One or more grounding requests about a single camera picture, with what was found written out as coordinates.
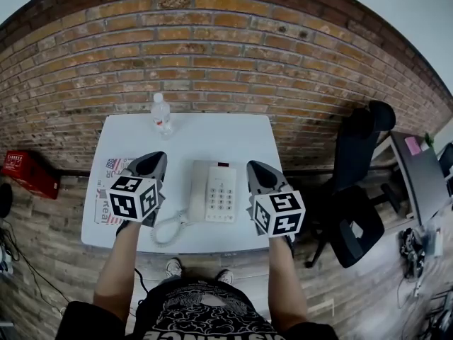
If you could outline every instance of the plastic bottle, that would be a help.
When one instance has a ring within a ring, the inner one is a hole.
[[[154,102],[151,106],[151,115],[154,121],[154,126],[164,139],[168,138],[172,133],[170,105],[164,101],[162,93],[154,94],[153,100]]]

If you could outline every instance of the bottle cap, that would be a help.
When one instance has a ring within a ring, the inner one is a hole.
[[[164,96],[162,95],[162,93],[156,93],[156,94],[154,94],[153,99],[154,99],[154,102],[160,103],[164,100]]]

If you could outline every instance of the cube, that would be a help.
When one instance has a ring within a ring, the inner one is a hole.
[[[304,215],[305,205],[299,191],[254,197],[252,219],[269,237],[298,233]]]
[[[157,181],[152,178],[118,175],[106,192],[110,210],[125,220],[142,222],[159,205]]]

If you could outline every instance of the shoe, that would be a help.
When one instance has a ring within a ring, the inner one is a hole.
[[[233,271],[230,271],[229,269],[222,269],[217,276],[215,276],[216,281],[228,283],[229,285],[233,284]]]
[[[170,278],[171,276],[181,277],[181,275],[183,274],[183,266],[181,265],[179,259],[172,258],[168,260],[165,271],[167,272],[167,278]]]

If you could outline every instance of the forearm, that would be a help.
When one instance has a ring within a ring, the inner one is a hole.
[[[269,311],[276,330],[283,332],[306,321],[306,299],[291,250],[283,237],[269,239]]]
[[[99,275],[93,304],[127,321],[134,291],[134,268],[141,223],[131,222],[116,237]]]

